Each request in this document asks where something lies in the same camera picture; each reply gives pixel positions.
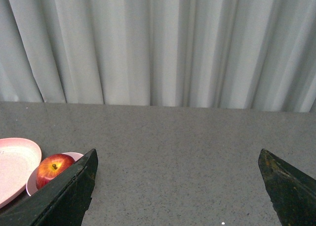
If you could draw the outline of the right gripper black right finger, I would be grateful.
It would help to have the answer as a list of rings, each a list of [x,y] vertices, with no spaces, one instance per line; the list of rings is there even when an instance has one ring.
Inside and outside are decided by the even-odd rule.
[[[316,180],[262,149],[258,166],[273,208],[283,226],[316,224]]]

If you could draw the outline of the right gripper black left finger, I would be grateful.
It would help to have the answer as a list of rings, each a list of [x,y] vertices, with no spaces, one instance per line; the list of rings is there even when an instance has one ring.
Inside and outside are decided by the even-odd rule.
[[[97,168],[97,151],[92,149],[31,197],[1,214],[0,224],[81,225],[92,199]]]

